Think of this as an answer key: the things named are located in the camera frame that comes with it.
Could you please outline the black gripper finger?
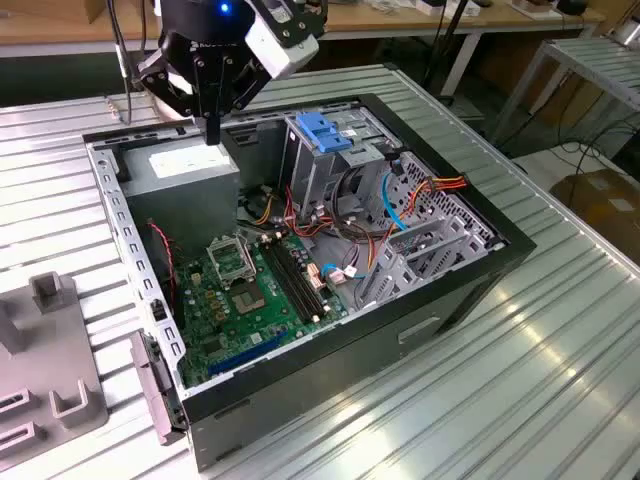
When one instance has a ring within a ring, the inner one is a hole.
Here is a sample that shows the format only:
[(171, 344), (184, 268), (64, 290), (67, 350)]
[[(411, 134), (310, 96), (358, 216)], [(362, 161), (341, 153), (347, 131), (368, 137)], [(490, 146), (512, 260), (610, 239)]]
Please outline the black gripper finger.
[(220, 143), (221, 120), (230, 112), (244, 109), (271, 79), (251, 53), (226, 56), (222, 61), (212, 117), (212, 144)]
[(182, 117), (191, 117), (200, 129), (206, 145), (214, 145), (214, 116), (211, 109), (202, 103), (198, 90), (192, 86), (187, 92), (171, 80), (168, 63), (161, 50), (137, 64), (141, 85), (162, 103)]

